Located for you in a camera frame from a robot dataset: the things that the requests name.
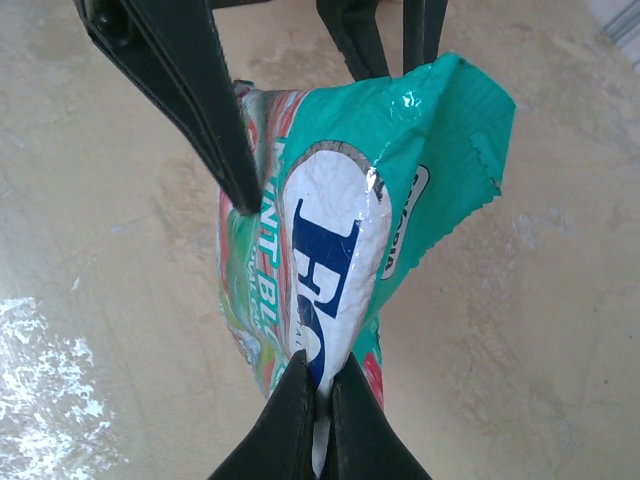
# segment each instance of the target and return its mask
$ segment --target plastic wrapper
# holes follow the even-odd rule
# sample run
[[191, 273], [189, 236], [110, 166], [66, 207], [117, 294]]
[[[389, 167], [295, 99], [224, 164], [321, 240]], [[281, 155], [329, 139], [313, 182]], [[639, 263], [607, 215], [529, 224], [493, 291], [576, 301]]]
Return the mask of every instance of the plastic wrapper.
[[305, 349], [326, 397], [353, 351], [382, 405], [378, 312], [428, 248], [500, 194], [514, 103], [454, 54], [397, 79], [235, 88], [265, 188], [259, 216], [220, 193], [229, 328], [265, 395]]

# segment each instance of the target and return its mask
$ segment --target concrete floor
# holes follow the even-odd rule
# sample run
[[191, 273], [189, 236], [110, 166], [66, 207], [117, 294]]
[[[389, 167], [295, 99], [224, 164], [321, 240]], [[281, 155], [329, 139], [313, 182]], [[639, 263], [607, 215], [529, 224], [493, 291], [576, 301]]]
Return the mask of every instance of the concrete floor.
[[[451, 4], [443, 49], [519, 113], [503, 198], [383, 310], [388, 418], [436, 480], [640, 478], [639, 77], [585, 0]], [[348, 82], [313, 5], [217, 12], [233, 73]], [[206, 478], [264, 403], [218, 310], [214, 182], [71, 0], [0, 14], [0, 478]]]

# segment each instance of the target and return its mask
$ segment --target blue lettering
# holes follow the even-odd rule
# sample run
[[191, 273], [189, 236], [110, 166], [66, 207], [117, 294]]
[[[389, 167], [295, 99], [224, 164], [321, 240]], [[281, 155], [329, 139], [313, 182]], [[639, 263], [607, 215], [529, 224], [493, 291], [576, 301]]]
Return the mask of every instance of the blue lettering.
[[[344, 289], [344, 283], [349, 272], [349, 265], [353, 258], [356, 240], [360, 233], [360, 220], [354, 220], [351, 233], [348, 237], [327, 230], [300, 215], [303, 200], [298, 200], [298, 206], [293, 217], [293, 248], [309, 258], [309, 268], [306, 275], [298, 274], [298, 281], [309, 288], [316, 295], [320, 294], [320, 287], [313, 281], [313, 273], [317, 263], [324, 265], [339, 275], [338, 286], [333, 298], [322, 303], [315, 300], [313, 303], [318, 309], [331, 318], [336, 318], [338, 304]], [[300, 318], [307, 320], [302, 313]]]

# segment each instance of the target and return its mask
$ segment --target floor surface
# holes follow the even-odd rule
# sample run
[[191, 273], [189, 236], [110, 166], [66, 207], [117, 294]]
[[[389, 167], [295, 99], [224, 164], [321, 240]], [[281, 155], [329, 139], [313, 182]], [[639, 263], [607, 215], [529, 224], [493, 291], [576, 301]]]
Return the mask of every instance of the floor surface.
[[[504, 196], [383, 310], [388, 418], [436, 480], [640, 478], [640, 77], [585, 0], [450, 4], [443, 50], [518, 116]], [[216, 18], [235, 76], [349, 82], [311, 0]], [[380, 25], [397, 72], [397, 2]], [[216, 186], [71, 0], [4, 0], [0, 52], [0, 478], [204, 479], [264, 403]]]

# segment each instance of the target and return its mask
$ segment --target beige floor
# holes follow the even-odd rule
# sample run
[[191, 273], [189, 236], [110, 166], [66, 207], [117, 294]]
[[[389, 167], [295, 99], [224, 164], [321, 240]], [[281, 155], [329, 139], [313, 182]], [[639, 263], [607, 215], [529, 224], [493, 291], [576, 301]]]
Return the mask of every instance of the beige floor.
[[[640, 478], [640, 77], [586, 3], [449, 8], [443, 48], [519, 113], [504, 197], [383, 311], [386, 411], [436, 480]], [[216, 13], [234, 74], [348, 82], [313, 5]], [[217, 307], [214, 182], [71, 0], [0, 14], [0, 478], [206, 478], [263, 405]]]

